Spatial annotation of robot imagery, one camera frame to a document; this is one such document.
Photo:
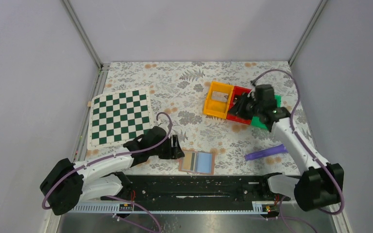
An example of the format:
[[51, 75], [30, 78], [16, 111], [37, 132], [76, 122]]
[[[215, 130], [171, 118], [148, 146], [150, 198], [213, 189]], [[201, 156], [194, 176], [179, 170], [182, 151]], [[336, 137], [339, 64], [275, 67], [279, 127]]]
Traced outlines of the tan leather card holder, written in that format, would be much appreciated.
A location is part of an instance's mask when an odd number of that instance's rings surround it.
[[184, 157], [179, 160], [179, 171], [194, 174], [213, 175], [215, 156], [203, 151], [184, 151]]

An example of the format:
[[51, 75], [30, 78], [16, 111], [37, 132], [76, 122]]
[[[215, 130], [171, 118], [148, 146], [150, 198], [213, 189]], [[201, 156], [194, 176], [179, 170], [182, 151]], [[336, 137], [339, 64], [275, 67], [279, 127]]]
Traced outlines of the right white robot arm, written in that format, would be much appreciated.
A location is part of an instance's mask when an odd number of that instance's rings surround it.
[[298, 131], [293, 114], [287, 108], [277, 106], [270, 84], [256, 85], [250, 92], [242, 93], [228, 113], [242, 119], [258, 117], [294, 160], [301, 176], [268, 174], [264, 184], [269, 192], [295, 200], [303, 211], [323, 210], [333, 204], [339, 204], [334, 215], [343, 211], [343, 168], [340, 164], [331, 164], [312, 148]]

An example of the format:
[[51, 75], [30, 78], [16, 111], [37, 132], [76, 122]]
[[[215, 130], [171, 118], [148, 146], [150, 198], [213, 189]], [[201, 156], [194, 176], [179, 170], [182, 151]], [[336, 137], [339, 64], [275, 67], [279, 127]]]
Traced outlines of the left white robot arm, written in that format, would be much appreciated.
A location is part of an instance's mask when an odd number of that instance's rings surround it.
[[155, 126], [123, 144], [116, 152], [95, 159], [57, 162], [40, 185], [44, 195], [42, 207], [56, 216], [72, 210], [79, 202], [115, 196], [127, 184], [118, 172], [146, 162], [149, 157], [176, 160], [184, 157], [177, 135]]

